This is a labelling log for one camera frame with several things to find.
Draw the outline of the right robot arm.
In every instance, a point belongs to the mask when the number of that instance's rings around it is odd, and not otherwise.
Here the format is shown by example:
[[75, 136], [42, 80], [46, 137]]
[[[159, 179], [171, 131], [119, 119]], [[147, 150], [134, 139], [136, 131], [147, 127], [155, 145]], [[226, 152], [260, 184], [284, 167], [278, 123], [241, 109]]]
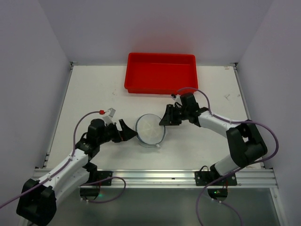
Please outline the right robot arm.
[[186, 93], [171, 95], [174, 104], [167, 105], [160, 126], [178, 126], [188, 120], [200, 128], [209, 129], [227, 139], [229, 155], [213, 164], [207, 171], [200, 170], [199, 177], [207, 184], [239, 168], [254, 163], [267, 154], [268, 150], [256, 125], [246, 120], [231, 122], [199, 107], [194, 95]]

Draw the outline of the white mesh laundry bag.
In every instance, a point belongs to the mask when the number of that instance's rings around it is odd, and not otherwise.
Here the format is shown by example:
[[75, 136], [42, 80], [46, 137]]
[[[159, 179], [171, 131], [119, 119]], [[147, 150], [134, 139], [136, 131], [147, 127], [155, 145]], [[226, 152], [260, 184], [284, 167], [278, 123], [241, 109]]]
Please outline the white mesh laundry bag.
[[139, 143], [147, 148], [160, 148], [166, 136], [165, 126], [159, 123], [161, 118], [155, 114], [144, 114], [135, 122], [135, 131]]

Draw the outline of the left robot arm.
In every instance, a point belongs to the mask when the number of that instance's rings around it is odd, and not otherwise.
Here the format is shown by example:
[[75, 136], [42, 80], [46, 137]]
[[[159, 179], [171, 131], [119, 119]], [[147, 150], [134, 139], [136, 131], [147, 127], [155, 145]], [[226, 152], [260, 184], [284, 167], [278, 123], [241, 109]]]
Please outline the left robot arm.
[[123, 120], [121, 130], [115, 123], [102, 119], [90, 122], [87, 132], [73, 150], [55, 168], [39, 179], [29, 179], [22, 188], [16, 213], [37, 226], [48, 225], [55, 216], [58, 205], [81, 185], [103, 186], [113, 176], [99, 177], [97, 166], [91, 160], [99, 153], [100, 146], [107, 142], [120, 143], [137, 136]]

